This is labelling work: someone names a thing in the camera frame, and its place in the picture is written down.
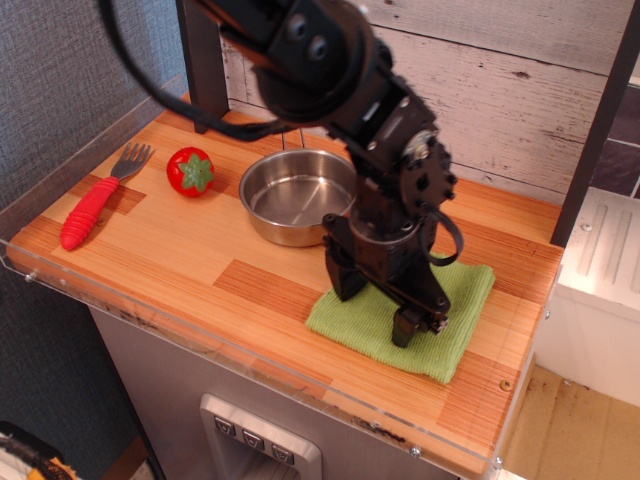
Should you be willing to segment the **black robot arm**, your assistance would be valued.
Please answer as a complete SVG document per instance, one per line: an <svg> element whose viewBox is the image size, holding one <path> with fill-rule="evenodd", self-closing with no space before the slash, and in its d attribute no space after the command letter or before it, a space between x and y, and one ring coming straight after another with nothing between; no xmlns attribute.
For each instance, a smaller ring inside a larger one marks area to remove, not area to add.
<svg viewBox="0 0 640 480"><path fill-rule="evenodd" d="M373 284L397 304L392 340L442 331L451 307L433 270L441 209L454 196L451 157L432 111L393 70L388 47L346 1L205 1L222 36L254 66L268 110L290 127L322 127L356 170L345 216L328 214L326 266L342 300Z"/></svg>

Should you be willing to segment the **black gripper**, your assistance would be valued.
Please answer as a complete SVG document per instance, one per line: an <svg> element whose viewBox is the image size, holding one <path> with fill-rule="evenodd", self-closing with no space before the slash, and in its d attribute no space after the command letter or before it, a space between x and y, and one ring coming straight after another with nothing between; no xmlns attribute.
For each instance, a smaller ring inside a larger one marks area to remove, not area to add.
<svg viewBox="0 0 640 480"><path fill-rule="evenodd" d="M450 218L433 212L405 221L386 239L374 225L336 214L323 218L325 263L333 290L341 301L372 284L398 305L392 342L406 348L417 331L440 333L448 326L450 300L432 271L450 264L448 257L431 254L439 225Z"/></svg>

